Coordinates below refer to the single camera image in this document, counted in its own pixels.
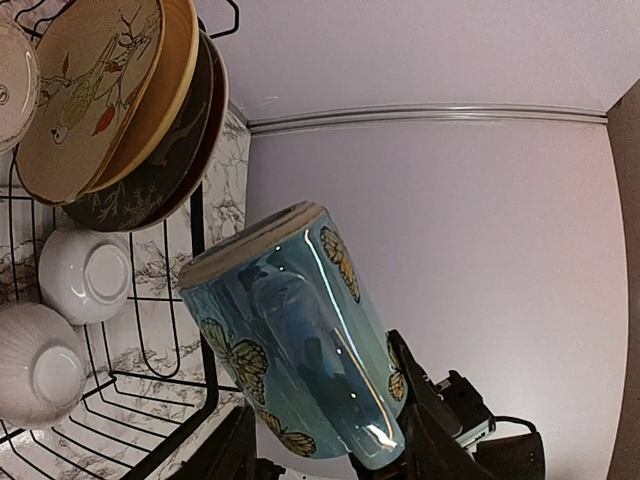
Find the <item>white bowl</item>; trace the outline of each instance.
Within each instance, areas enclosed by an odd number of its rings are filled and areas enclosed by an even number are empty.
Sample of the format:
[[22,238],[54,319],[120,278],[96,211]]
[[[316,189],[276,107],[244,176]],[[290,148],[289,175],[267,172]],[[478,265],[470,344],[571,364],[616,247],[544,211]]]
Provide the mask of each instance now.
[[27,133],[40,96],[40,67],[22,29],[0,20],[0,153]]
[[0,418],[48,428],[71,414],[86,381],[81,344],[56,312],[35,303],[0,309]]
[[73,325],[104,322],[122,312],[131,261],[116,235],[57,230],[38,267],[44,302]]

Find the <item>plate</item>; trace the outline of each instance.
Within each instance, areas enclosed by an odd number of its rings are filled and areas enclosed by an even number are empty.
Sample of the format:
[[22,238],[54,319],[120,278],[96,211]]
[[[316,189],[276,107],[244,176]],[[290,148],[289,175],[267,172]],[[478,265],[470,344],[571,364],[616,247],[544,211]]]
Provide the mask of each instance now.
[[89,192],[113,185],[151,155],[189,90],[198,59],[198,16],[191,0],[162,0],[162,4],[167,20],[158,68],[116,153]]
[[100,177],[156,68],[163,32],[159,0],[76,0],[51,24],[37,49],[40,101],[16,157],[33,197],[71,203]]
[[227,114],[227,105],[229,104],[229,83],[227,79],[227,69],[222,61],[222,56],[218,49],[213,45],[211,40],[207,41],[207,45],[211,49],[213,58],[213,72],[216,79],[213,87],[213,101],[211,104],[211,113],[205,128],[205,135],[198,148],[196,159],[191,168],[185,175],[180,186],[169,197],[169,199],[147,220],[135,228],[135,230],[144,230],[153,227],[176,213],[178,209],[187,201],[189,197],[196,191],[200,182],[204,178],[209,165],[213,161],[213,153],[222,137],[224,129],[224,119]]
[[22,29],[0,20],[0,154],[27,133],[36,111],[40,67]]
[[191,88],[178,115],[149,158],[125,178],[64,207],[85,227],[100,232],[129,231],[160,208],[178,188],[204,135],[214,90],[212,58],[203,33]]

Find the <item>dishware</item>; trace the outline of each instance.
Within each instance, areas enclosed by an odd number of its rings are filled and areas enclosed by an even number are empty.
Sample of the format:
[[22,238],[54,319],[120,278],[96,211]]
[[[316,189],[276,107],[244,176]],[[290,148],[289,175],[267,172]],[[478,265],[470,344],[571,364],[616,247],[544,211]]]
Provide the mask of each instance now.
[[51,23],[37,49],[40,102],[16,158],[34,198],[64,205],[100,177],[147,89],[163,32],[159,0],[76,0]]
[[371,470],[404,449],[407,385],[322,207],[283,210],[185,265],[179,293],[221,363],[292,452],[351,451]]
[[220,143],[224,130],[227,105],[229,104],[229,83],[222,55],[210,40],[207,45],[212,53],[215,85],[213,87],[211,111],[198,153],[176,191],[134,231],[151,228],[176,213],[196,191],[214,159],[213,154]]
[[158,210],[189,171],[207,125],[214,89],[213,65],[201,34],[202,48],[192,87],[171,130],[138,168],[114,185],[67,205],[65,212],[91,230],[128,231]]
[[158,68],[116,152],[90,192],[118,182],[151,155],[187,96],[198,59],[198,16],[191,0],[162,0],[162,4],[167,22]]
[[0,419],[24,429],[48,428],[82,398],[80,341],[56,312],[35,303],[0,309]]
[[36,111],[40,67],[22,29],[0,19],[0,154],[26,135]]
[[56,230],[40,256],[44,302],[73,325],[104,322],[122,312],[132,267],[116,235]]

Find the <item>metal wire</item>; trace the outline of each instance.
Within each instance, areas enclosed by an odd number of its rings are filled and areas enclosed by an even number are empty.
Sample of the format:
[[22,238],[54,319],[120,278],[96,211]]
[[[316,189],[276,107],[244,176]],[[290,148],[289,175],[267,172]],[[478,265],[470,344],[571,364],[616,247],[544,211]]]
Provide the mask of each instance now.
[[[0,0],[0,6],[10,3],[10,1],[11,0]],[[49,1],[53,3],[53,0],[38,0],[32,6],[23,8],[18,11],[14,17],[15,21],[22,27],[22,29],[26,33],[31,35],[32,40],[41,38],[43,35],[43,33],[40,32],[41,27],[49,24],[60,15],[62,15],[66,11],[66,9],[68,9],[74,3],[75,0],[71,0],[70,2],[68,2],[55,15],[51,15],[46,18],[40,18],[32,26],[24,24],[23,20],[26,14],[37,11]],[[233,0],[227,0],[227,3],[229,3],[234,10],[234,26],[229,30],[211,35],[211,38],[220,38],[225,35],[230,35],[232,33],[235,33],[239,29],[239,8]],[[21,279],[21,275],[23,275],[24,272],[19,271],[18,269],[22,268],[21,265],[24,264],[27,257],[31,258],[31,253],[32,259],[30,261],[33,262],[34,269],[37,268],[43,241],[45,240],[46,233],[50,233],[39,231],[42,227],[41,223],[43,223],[38,222],[38,218],[41,212],[41,215],[43,217],[46,215],[47,218],[51,219],[52,225],[50,225],[49,227],[52,227],[53,230],[55,230],[57,227],[58,219],[55,209],[41,207],[40,205],[36,204],[35,201],[28,195],[16,192],[16,185],[20,184],[18,176],[16,174],[15,163],[18,148],[19,147],[14,149],[11,164],[9,166],[9,181],[7,185],[8,193],[3,194],[0,192],[0,206],[6,203],[9,219],[8,226],[0,226],[0,229],[6,228],[8,230],[10,247],[9,258],[11,260],[11,266],[9,270],[11,275],[10,284],[12,288],[9,288],[10,291],[8,293],[8,296],[9,301],[17,302],[31,298],[37,298],[41,301],[42,292],[40,291],[40,286],[36,281],[37,272],[36,278],[32,279],[32,284],[30,284],[28,281],[23,281],[22,283],[24,283],[25,285],[22,285],[21,281],[24,279]],[[30,218],[23,218],[22,215],[27,215]],[[202,187],[198,188],[191,198],[191,218],[192,248],[193,254],[197,255],[204,250],[205,244]],[[22,228],[21,235],[27,235],[28,237],[30,237],[26,240],[24,238],[19,239],[16,230],[16,222],[20,221],[22,225],[25,220],[28,220],[29,223],[24,223],[24,225],[26,226],[26,230],[25,228]],[[173,293],[174,285],[172,284],[171,272],[169,269],[170,248],[167,222],[165,221],[165,223],[163,224],[163,245],[161,248],[161,252],[164,256],[164,267],[166,269],[166,298],[138,296],[138,279],[135,271],[136,260],[133,249],[133,239],[133,234],[131,234],[129,237],[129,250],[134,268],[132,278],[133,295],[129,297],[129,300],[133,302],[133,310],[135,312],[136,324],[138,329],[137,348],[139,349],[138,353],[144,360],[144,367],[146,368],[146,372],[132,372],[123,370],[121,368],[114,368],[115,365],[112,363],[113,351],[108,340],[108,326],[102,324],[100,327],[100,333],[102,335],[101,341],[97,339],[97,337],[92,338],[92,335],[89,335],[88,328],[84,327],[83,336],[86,341],[87,356],[89,359],[89,376],[93,383],[95,383],[95,387],[85,391],[80,406],[78,407],[76,412],[74,412],[74,414],[66,421],[65,425],[73,426],[76,429],[80,429],[78,430],[78,432],[88,432],[89,435],[95,437],[96,439],[101,439],[102,443],[100,445],[104,445],[104,441],[108,441],[110,444],[125,447],[126,449],[130,449],[130,451],[132,452],[138,452],[140,455],[144,455],[144,457],[142,457],[141,460],[138,460],[137,463],[130,462],[128,458],[126,461],[122,458],[115,458],[106,453],[108,449],[102,448],[98,444],[94,445],[93,443],[88,442],[84,437],[82,440],[80,440],[74,435],[72,431],[67,430],[66,428],[62,429],[59,427],[54,427],[50,430],[53,434],[53,438],[59,438],[67,443],[66,449],[57,450],[54,446],[55,444],[48,444],[48,442],[40,439],[33,432],[26,432],[22,429],[9,428],[7,424],[5,424],[5,422],[0,419],[0,445],[8,444],[10,452],[15,455],[15,458],[21,461],[21,463],[24,465],[24,469],[26,469],[13,471],[13,466],[3,465],[0,467],[1,477],[15,479],[16,476],[22,477],[25,472],[28,478],[33,479],[36,479],[38,477],[53,479],[57,475],[57,473],[47,471],[47,466],[41,465],[37,460],[32,458],[31,454],[29,455],[29,458],[27,458],[25,454],[21,453],[22,443],[24,443],[22,442],[22,439],[23,436],[26,436],[24,438],[29,440],[28,443],[30,444],[30,448],[40,449],[42,452],[46,452],[44,456],[50,455],[55,458],[57,464],[65,464],[71,467],[73,473],[67,471],[65,474],[71,475],[71,477],[69,478],[104,478],[103,476],[101,476],[103,475],[102,471],[92,471],[91,465],[87,465],[78,460],[78,458],[82,458],[82,455],[94,455],[96,457],[104,459],[107,462],[128,470],[127,473],[125,473],[122,477],[123,480],[139,480],[146,478],[147,475],[149,475],[165,459],[167,459],[169,455],[171,455],[189,437],[189,435],[191,435],[196,430],[196,428],[214,412],[218,404],[219,390],[233,392],[239,391],[237,388],[232,387],[218,387],[213,352],[206,344],[206,342],[201,342],[205,381],[194,382],[176,378],[182,369],[182,359],[180,357],[179,351],[180,341],[176,322],[175,304],[181,303],[182,300],[179,298],[174,298]],[[33,251],[29,252],[29,255],[27,255],[25,252],[21,252],[23,258],[18,259],[18,247],[32,249]],[[145,343],[145,336],[142,327],[143,322],[140,309],[141,302],[158,302],[158,304],[168,304],[169,306],[169,314],[167,320],[170,321],[170,325],[168,324],[169,330],[167,330],[167,343],[171,345],[169,350],[174,350],[176,352],[175,367],[170,372],[157,371],[157,368],[154,368],[151,365],[149,358],[147,358],[147,351],[149,349],[147,348]],[[105,367],[102,367],[102,369],[100,370],[97,367],[95,357],[96,342],[101,344],[101,348],[104,348],[107,363],[107,365]],[[123,382],[125,380],[128,381],[125,384],[126,386],[123,387]],[[147,390],[132,391],[131,381],[158,382],[167,385],[179,385],[182,387],[200,389],[206,395],[205,402],[202,407],[197,408],[196,405],[189,401],[179,401],[172,398],[163,398],[162,395],[158,394],[157,391],[155,391],[154,395],[148,395],[146,393]],[[125,399],[129,399],[130,402],[133,402],[135,408],[124,404],[126,403],[124,401]],[[163,409],[168,408],[169,406],[186,409],[187,414],[184,416],[185,420],[178,421],[174,418],[163,417],[162,415],[157,414],[158,411],[163,411]],[[102,407],[108,407],[108,409],[102,411]],[[140,425],[137,425],[133,421],[127,420],[128,417],[118,415],[117,412],[128,412],[130,414],[134,414],[135,416],[149,419],[152,425],[162,426],[162,428],[159,428],[156,431],[156,429],[142,427]],[[105,422],[106,424],[114,424],[117,425],[120,429],[134,431],[142,434],[141,440],[143,439],[145,441],[144,446],[126,440],[126,437],[124,435],[121,436],[122,438],[119,438],[116,435],[111,435],[105,432],[104,428],[97,428],[95,425],[88,424],[87,422],[92,418],[97,419],[103,424],[105,424]],[[69,454],[67,453],[71,450],[73,450],[76,454],[76,456],[73,458],[68,456]]]

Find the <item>butterfly design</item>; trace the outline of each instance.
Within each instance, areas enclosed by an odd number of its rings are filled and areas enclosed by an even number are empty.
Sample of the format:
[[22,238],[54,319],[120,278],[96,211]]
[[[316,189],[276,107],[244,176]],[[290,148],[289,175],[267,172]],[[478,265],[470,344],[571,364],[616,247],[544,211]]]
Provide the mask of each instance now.
[[344,242],[340,236],[329,227],[322,227],[322,230],[320,230],[320,240],[322,241],[322,247],[329,260],[340,268],[340,274],[342,275],[344,283],[349,287],[351,296],[357,303],[360,303],[360,287],[358,286],[356,271],[353,269],[353,265],[349,259],[349,252]]
[[396,352],[393,351],[393,347],[391,346],[391,342],[388,338],[387,350],[389,351],[389,357],[391,358],[391,363],[393,365],[393,373],[391,373],[391,375],[389,376],[389,393],[396,402],[401,402],[404,398],[406,384],[404,381],[404,376],[400,371],[400,362],[398,362]]
[[310,457],[316,452],[316,441],[309,435],[300,432],[287,432],[286,428],[282,428],[280,420],[265,410],[258,410],[258,415],[262,417],[267,427],[280,439],[282,444],[296,455]]
[[237,343],[234,343],[232,335],[227,339],[222,325],[212,318],[205,318],[200,328],[215,354],[235,373],[239,383],[256,402],[264,405],[265,386],[262,377],[269,367],[264,348],[249,339]]

